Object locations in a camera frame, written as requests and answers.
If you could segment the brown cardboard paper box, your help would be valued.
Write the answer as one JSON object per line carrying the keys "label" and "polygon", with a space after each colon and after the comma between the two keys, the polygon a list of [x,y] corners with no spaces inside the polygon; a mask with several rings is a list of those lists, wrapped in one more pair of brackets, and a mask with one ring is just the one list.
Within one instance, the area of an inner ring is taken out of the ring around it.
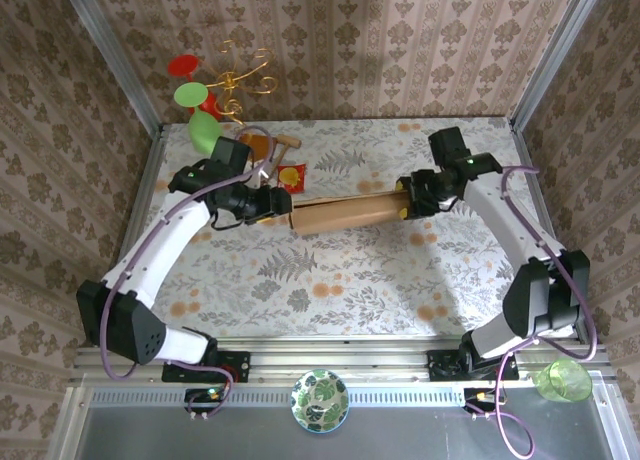
{"label": "brown cardboard paper box", "polygon": [[409,204],[409,195],[396,191],[296,201],[290,226],[305,236],[395,222]]}

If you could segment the red snack packet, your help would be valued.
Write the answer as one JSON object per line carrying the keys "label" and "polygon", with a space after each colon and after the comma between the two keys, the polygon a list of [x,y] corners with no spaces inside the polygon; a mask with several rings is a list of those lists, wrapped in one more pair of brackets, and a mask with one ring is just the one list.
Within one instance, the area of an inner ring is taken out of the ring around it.
{"label": "red snack packet", "polygon": [[305,190],[306,165],[281,165],[277,168],[277,185],[289,194],[300,194]]}

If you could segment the small wooden mallet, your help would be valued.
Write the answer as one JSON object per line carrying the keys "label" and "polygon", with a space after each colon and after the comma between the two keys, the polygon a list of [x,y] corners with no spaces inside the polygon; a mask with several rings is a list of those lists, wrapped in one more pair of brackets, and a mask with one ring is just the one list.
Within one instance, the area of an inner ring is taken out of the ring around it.
{"label": "small wooden mallet", "polygon": [[271,179],[276,170],[277,167],[281,164],[282,160],[284,159],[285,154],[290,150],[290,149],[299,149],[301,147],[301,140],[289,135],[285,135],[285,134],[279,134],[276,136],[276,143],[280,144],[282,146],[280,152],[278,153],[278,155],[275,157],[274,160],[271,161],[270,165],[270,171],[268,173],[267,179]]}

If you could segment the green plastic wine glass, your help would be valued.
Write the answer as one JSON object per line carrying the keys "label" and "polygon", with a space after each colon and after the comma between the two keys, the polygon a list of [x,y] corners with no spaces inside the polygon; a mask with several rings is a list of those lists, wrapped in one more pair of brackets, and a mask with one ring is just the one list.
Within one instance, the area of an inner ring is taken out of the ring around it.
{"label": "green plastic wine glass", "polygon": [[199,82],[187,82],[174,92],[174,101],[185,108],[193,108],[194,112],[188,122],[188,134],[194,149],[209,157],[218,139],[222,136],[222,128],[218,120],[201,106],[209,98],[209,89]]}

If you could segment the floral tablecloth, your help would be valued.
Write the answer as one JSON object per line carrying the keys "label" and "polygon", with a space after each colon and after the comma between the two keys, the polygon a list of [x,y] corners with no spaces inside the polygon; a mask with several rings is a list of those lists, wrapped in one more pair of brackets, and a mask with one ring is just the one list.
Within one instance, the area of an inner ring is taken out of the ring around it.
{"label": "floral tablecloth", "polygon": [[[297,201],[390,191],[434,162],[429,136],[458,127],[473,153],[519,162],[501,118],[273,121],[301,145]],[[466,204],[417,221],[298,236],[283,218],[201,228],[162,283],[153,311],[215,337],[460,336],[501,310],[513,269],[492,230]]]}

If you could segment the red plastic wine glass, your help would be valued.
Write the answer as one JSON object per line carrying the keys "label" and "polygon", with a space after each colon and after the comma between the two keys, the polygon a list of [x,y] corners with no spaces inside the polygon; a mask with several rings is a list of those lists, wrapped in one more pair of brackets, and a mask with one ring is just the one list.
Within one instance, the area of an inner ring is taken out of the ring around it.
{"label": "red plastic wine glass", "polygon": [[217,121],[221,121],[222,114],[218,111],[216,96],[205,84],[193,79],[193,73],[198,69],[199,63],[199,58],[192,54],[177,56],[169,63],[170,75],[186,79],[186,82],[175,90],[174,101],[185,107],[191,115],[199,109],[212,115]]}

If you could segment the leaf pattern bowl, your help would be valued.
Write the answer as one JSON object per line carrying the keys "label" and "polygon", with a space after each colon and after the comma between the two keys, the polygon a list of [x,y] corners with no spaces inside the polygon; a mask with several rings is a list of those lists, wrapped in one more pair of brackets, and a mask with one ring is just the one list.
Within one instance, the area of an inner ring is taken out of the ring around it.
{"label": "leaf pattern bowl", "polygon": [[347,418],[349,393],[338,375],[316,368],[295,382],[290,394],[290,408],[298,425],[307,432],[330,433]]}

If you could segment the small left connector board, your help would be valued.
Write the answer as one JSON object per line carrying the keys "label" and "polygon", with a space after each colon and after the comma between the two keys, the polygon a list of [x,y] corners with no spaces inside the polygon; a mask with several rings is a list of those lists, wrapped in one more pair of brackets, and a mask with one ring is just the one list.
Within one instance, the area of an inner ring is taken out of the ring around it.
{"label": "small left connector board", "polygon": [[220,410],[226,394],[226,387],[189,389],[185,393],[184,408],[191,420],[208,420]]}

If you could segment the small connector board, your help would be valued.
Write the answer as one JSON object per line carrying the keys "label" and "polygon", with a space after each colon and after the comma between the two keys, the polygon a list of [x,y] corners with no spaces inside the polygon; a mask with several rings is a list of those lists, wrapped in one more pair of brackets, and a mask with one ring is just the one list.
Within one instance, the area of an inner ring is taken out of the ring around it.
{"label": "small connector board", "polygon": [[184,408],[191,420],[208,420],[220,410],[226,394],[226,387],[189,389],[185,393]]}
{"label": "small connector board", "polygon": [[463,408],[471,415],[490,419],[495,415],[495,405],[504,406],[507,396],[504,391],[496,393],[495,388],[466,388]]}

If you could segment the small right connector board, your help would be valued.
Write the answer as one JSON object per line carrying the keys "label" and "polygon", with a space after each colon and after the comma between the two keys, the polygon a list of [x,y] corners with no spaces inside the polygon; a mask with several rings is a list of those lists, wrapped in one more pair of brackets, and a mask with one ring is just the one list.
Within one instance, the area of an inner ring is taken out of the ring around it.
{"label": "small right connector board", "polygon": [[507,396],[504,391],[496,393],[495,388],[466,388],[463,408],[471,415],[490,419],[495,415],[495,405],[504,406]]}

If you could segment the grey metal shelf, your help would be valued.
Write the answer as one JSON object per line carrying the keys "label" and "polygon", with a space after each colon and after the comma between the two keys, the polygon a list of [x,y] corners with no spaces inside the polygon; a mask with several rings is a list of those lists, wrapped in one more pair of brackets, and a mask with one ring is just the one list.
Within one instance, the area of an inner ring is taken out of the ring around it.
{"label": "grey metal shelf", "polygon": [[68,390],[46,460],[640,460],[618,388],[596,379],[589,399],[555,403],[513,388],[507,439],[492,419],[427,385],[350,391],[344,422],[310,433],[294,419],[288,387],[237,387],[207,420],[191,419],[181,388]]}

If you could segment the green transparent plastic cup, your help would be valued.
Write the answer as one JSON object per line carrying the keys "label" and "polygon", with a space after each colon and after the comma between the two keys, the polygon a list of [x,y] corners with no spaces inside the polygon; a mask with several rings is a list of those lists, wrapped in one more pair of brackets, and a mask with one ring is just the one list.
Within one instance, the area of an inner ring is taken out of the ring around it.
{"label": "green transparent plastic cup", "polygon": [[576,403],[587,400],[593,390],[589,372],[577,361],[560,358],[533,376],[539,394],[553,402]]}

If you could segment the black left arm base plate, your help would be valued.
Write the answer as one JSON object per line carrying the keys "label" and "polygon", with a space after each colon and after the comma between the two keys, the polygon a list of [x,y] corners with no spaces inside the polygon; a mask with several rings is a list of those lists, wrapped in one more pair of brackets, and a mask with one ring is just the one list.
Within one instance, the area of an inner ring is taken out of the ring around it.
{"label": "black left arm base plate", "polygon": [[[199,366],[216,367],[227,371],[237,383],[247,383],[251,356],[246,351],[218,351],[209,355]],[[174,364],[165,363],[161,379],[165,383],[224,383],[227,377],[222,373],[195,371]]]}

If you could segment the aluminium front rail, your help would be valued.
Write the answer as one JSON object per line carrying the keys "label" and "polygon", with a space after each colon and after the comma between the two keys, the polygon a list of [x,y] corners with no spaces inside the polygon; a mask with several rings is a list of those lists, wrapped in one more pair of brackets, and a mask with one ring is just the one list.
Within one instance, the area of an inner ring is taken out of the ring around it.
{"label": "aluminium front rail", "polygon": [[[327,368],[356,384],[404,385],[428,381],[431,362],[428,361],[427,352],[449,346],[408,340],[391,343],[375,340],[223,342],[221,349],[250,352],[248,362],[244,363],[248,363],[248,383],[251,385],[289,385],[302,373],[316,368]],[[534,345],[516,353],[514,363],[518,379],[523,382],[530,380],[559,357],[559,352],[547,345]],[[604,348],[599,348],[594,360],[585,367],[599,372],[606,380],[616,379],[615,369]],[[162,362],[154,361],[137,367],[130,381],[134,385],[159,382],[161,374]],[[98,349],[81,348],[72,370],[71,382],[79,384],[85,381],[90,385],[104,386],[108,380]]]}

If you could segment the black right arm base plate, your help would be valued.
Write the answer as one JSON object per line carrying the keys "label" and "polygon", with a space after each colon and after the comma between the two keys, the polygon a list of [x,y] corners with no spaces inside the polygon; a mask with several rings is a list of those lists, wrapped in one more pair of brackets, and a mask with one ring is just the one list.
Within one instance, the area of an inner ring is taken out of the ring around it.
{"label": "black right arm base plate", "polygon": [[433,382],[496,380],[500,357],[481,359],[465,349],[429,350],[426,367]]}

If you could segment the aluminium frame post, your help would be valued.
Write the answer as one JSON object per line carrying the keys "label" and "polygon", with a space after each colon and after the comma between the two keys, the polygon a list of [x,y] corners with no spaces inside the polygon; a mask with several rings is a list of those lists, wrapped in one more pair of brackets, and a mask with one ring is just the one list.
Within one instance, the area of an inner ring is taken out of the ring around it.
{"label": "aluminium frame post", "polygon": [[143,82],[138,78],[129,62],[104,9],[99,5],[98,0],[69,1],[126,95],[138,120],[149,136],[155,138],[161,130],[162,121]]}
{"label": "aluminium frame post", "polygon": [[597,1],[570,0],[511,116],[514,131],[522,132],[533,116]]}

